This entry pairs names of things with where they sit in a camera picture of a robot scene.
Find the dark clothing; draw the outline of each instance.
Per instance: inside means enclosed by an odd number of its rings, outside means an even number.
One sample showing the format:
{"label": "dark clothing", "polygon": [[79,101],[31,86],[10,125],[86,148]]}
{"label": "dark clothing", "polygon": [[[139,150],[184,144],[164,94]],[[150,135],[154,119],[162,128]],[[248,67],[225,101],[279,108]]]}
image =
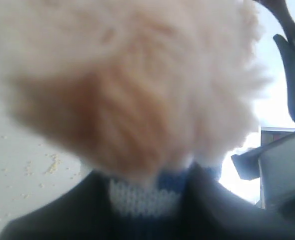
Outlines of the dark clothing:
{"label": "dark clothing", "polygon": [[[193,166],[174,240],[295,240],[295,227]],[[129,240],[115,231],[104,180],[90,173],[49,205],[8,224],[0,240]]]}

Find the plush toy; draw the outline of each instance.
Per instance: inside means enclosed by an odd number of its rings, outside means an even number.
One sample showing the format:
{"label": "plush toy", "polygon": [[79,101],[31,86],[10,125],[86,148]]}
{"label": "plush toy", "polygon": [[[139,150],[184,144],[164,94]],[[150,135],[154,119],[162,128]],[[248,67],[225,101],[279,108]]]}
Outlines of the plush toy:
{"label": "plush toy", "polygon": [[250,0],[0,0],[9,113],[95,169],[0,240],[294,240],[197,166],[258,125],[259,33]]}

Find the white knitted trim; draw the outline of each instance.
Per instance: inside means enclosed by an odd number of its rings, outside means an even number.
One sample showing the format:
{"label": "white knitted trim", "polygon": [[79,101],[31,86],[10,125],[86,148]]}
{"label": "white knitted trim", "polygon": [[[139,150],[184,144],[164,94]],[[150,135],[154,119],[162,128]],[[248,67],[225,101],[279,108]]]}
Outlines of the white knitted trim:
{"label": "white knitted trim", "polygon": [[165,189],[142,189],[125,182],[109,182],[112,206],[122,216],[168,217],[177,213],[181,195]]}

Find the blurry toy head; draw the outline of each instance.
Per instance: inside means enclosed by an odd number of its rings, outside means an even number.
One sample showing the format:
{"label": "blurry toy head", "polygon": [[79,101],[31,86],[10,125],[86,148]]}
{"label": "blurry toy head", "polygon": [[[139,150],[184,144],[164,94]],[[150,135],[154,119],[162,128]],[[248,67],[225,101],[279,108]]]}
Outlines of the blurry toy head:
{"label": "blurry toy head", "polygon": [[22,125],[143,183],[257,126],[251,0],[0,0],[0,81]]}

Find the fluffy white hair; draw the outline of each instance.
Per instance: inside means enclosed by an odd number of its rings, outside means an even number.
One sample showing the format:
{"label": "fluffy white hair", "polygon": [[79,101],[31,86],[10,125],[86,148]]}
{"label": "fluffy white hair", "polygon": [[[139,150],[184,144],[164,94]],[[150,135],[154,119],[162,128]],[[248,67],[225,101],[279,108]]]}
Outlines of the fluffy white hair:
{"label": "fluffy white hair", "polygon": [[251,0],[0,0],[0,80],[19,123],[143,183],[258,125],[258,30]]}

